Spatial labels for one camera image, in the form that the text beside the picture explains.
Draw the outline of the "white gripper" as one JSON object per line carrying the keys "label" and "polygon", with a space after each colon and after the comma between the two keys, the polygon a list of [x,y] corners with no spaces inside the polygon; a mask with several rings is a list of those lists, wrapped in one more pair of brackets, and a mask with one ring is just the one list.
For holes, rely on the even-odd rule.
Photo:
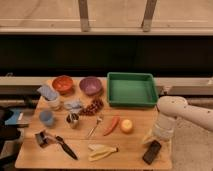
{"label": "white gripper", "polygon": [[172,138],[176,119],[160,113],[153,125],[152,132],[149,131],[142,139],[142,144],[150,143],[153,140],[153,134],[161,140],[168,141]]}

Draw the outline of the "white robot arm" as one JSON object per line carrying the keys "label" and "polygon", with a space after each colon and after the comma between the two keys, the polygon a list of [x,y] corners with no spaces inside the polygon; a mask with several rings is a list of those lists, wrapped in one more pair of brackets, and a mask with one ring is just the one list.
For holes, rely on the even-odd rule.
{"label": "white robot arm", "polygon": [[163,96],[157,102],[158,116],[153,127],[142,139],[143,144],[153,140],[169,141],[174,135],[176,120],[181,117],[213,132],[213,109],[189,105],[180,96]]}

